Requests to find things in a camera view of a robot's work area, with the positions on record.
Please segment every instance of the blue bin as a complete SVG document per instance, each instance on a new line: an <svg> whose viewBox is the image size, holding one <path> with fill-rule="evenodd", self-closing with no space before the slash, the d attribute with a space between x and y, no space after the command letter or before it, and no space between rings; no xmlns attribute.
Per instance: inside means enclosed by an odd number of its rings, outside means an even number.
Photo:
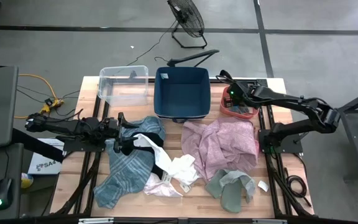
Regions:
<svg viewBox="0 0 358 224"><path fill-rule="evenodd" d="M183 123L204 118L211 107L208 71L197 67L162 67L154 86L154 113Z"/></svg>

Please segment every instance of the clear plastic bin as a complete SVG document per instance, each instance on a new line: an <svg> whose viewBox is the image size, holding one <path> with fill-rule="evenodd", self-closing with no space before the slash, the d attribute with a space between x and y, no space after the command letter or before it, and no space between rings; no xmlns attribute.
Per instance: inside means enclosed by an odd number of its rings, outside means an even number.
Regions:
<svg viewBox="0 0 358 224"><path fill-rule="evenodd" d="M99 74L98 96L110 106L146 105L148 87L146 66L107 67Z"/></svg>

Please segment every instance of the yellow cable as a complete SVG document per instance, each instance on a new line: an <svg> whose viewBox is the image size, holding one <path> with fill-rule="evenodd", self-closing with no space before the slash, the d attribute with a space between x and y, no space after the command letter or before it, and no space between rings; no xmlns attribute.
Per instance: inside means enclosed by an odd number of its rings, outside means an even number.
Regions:
<svg viewBox="0 0 358 224"><path fill-rule="evenodd" d="M20 74L19 76L22 76L22 77L34 77L34 78L39 78L41 79L42 81L44 81L50 88L50 91L52 92L52 95L53 97L55 98L55 100L57 99L57 96L52 88L52 86L49 84L49 82L44 79L43 77L39 76L39 75L34 75L34 74ZM15 116L16 119L26 119L27 116Z"/></svg>

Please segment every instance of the pink cloth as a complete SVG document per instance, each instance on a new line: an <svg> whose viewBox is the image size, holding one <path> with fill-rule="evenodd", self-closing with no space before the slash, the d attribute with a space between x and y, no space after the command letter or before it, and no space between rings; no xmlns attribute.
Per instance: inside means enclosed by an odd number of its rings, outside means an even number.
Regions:
<svg viewBox="0 0 358 224"><path fill-rule="evenodd" d="M219 169L250 171L257 165L259 144L250 121L218 118L210 125L185 122L181 149L192 155L195 169L209 182Z"/></svg>

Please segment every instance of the fan stand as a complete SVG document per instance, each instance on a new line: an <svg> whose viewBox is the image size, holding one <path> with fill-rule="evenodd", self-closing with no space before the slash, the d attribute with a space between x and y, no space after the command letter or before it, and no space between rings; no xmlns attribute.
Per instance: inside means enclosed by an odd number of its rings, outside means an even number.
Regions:
<svg viewBox="0 0 358 224"><path fill-rule="evenodd" d="M174 38L175 41L178 42L178 44L180 45L181 48L185 48L185 49L201 48L201 49L204 49L204 48L208 45L208 43L206 42L206 39L205 39L204 35L202 34L201 37L203 38L203 40L204 40L204 42L205 42L205 45L203 45L203 46L192 46L192 47L184 46L183 44L181 44L181 43L179 42L179 40L178 40L178 39L175 37L175 35L174 35L174 33L178 30L178 26L179 26L179 22L177 23L177 25L175 26L175 28L174 28L173 31L172 31L172 38Z"/></svg>

